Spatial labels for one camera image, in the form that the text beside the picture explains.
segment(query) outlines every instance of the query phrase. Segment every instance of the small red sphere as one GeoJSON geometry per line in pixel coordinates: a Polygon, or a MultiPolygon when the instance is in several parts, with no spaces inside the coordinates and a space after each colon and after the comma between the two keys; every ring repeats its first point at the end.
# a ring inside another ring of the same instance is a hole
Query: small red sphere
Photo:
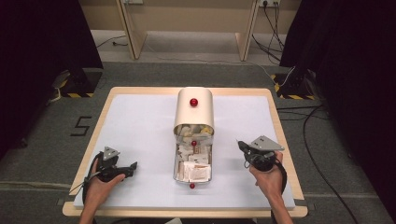
{"type": "Polygon", "coordinates": [[[190,105],[191,106],[198,106],[198,100],[195,98],[190,99],[190,105]]]}

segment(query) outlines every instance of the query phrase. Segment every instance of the gray carpet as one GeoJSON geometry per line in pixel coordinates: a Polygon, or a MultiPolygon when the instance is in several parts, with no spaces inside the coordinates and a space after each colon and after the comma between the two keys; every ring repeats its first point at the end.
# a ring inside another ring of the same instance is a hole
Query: gray carpet
{"type": "MultiPolygon", "coordinates": [[[[272,80],[256,65],[104,63],[105,70],[92,98],[62,98],[42,111],[27,136],[28,146],[10,150],[0,161],[1,223],[77,223],[65,217],[58,199],[67,195],[90,141],[106,97],[112,87],[236,87],[267,88],[277,108],[321,105],[314,100],[284,100],[275,96],[272,80]],[[90,126],[85,136],[75,125],[81,116],[89,116],[80,125],[90,126]],[[57,189],[45,186],[5,184],[6,182],[62,184],[57,189]]],[[[266,67],[268,73],[284,71],[266,67]]],[[[295,223],[352,223],[345,207],[316,170],[304,145],[303,124],[309,109],[279,109],[290,153],[299,176],[309,215],[295,223]]],[[[359,165],[348,157],[347,144],[337,131],[331,113],[322,107],[306,123],[306,139],[322,173],[344,198],[359,223],[392,223],[384,206],[359,165]]],[[[115,218],[98,218],[111,223],[115,218]]],[[[259,223],[270,223],[259,219],[259,223]]]]}

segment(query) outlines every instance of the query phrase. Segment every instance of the table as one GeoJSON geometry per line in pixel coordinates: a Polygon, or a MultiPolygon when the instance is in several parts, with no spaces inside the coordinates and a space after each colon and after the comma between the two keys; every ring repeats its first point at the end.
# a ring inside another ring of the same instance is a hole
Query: table
{"type": "Polygon", "coordinates": [[[235,33],[241,61],[248,56],[257,0],[144,0],[143,5],[118,0],[133,59],[138,59],[147,31],[235,33]]]}
{"type": "MultiPolygon", "coordinates": [[[[276,138],[278,143],[284,146],[286,149],[284,153],[284,166],[288,172],[289,184],[291,187],[291,193],[294,200],[303,201],[304,195],[302,193],[297,174],[294,169],[294,165],[290,156],[289,148],[283,130],[280,124],[280,120],[276,113],[275,104],[271,95],[271,92],[266,89],[229,89],[229,88],[209,88],[212,93],[217,95],[240,95],[240,96],[265,96],[268,99],[270,107],[270,113],[272,122],[276,131],[276,138]]],[[[115,98],[119,94],[177,94],[180,88],[143,88],[143,87],[123,87],[114,88],[108,95],[102,114],[98,120],[96,128],[92,134],[92,139],[87,147],[87,151],[83,157],[81,165],[78,169],[75,181],[72,185],[72,189],[76,187],[87,170],[89,164],[91,164],[92,151],[98,140],[101,128],[104,125],[106,114],[109,107],[115,98]]],[[[73,190],[70,195],[76,195],[77,190],[73,190]]],[[[73,202],[67,202],[64,204],[64,214],[67,216],[79,216],[81,209],[77,209],[73,202]]],[[[292,217],[304,217],[307,214],[307,207],[296,204],[296,206],[290,209],[290,215],[292,217]]],[[[248,210],[248,209],[101,209],[96,213],[97,216],[107,217],[269,217],[270,211],[262,210],[248,210]]]]}

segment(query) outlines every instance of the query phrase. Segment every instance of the forearm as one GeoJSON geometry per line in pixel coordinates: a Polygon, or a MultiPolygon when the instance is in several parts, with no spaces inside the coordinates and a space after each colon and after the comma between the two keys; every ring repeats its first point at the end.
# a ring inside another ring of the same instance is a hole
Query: forearm
{"type": "Polygon", "coordinates": [[[293,223],[290,214],[286,209],[285,203],[283,202],[282,196],[275,196],[269,199],[271,209],[274,213],[276,222],[278,224],[290,224],[293,223]]]}
{"type": "Polygon", "coordinates": [[[93,218],[95,216],[96,207],[94,206],[84,206],[79,218],[79,224],[92,224],[93,218]]]}

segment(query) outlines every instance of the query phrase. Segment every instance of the open box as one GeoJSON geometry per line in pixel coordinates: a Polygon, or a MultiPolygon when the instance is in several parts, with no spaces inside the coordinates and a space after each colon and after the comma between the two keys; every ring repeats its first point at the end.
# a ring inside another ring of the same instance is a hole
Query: open box
{"type": "Polygon", "coordinates": [[[212,92],[203,87],[180,90],[174,126],[176,181],[193,184],[212,179],[214,133],[212,92]]]}

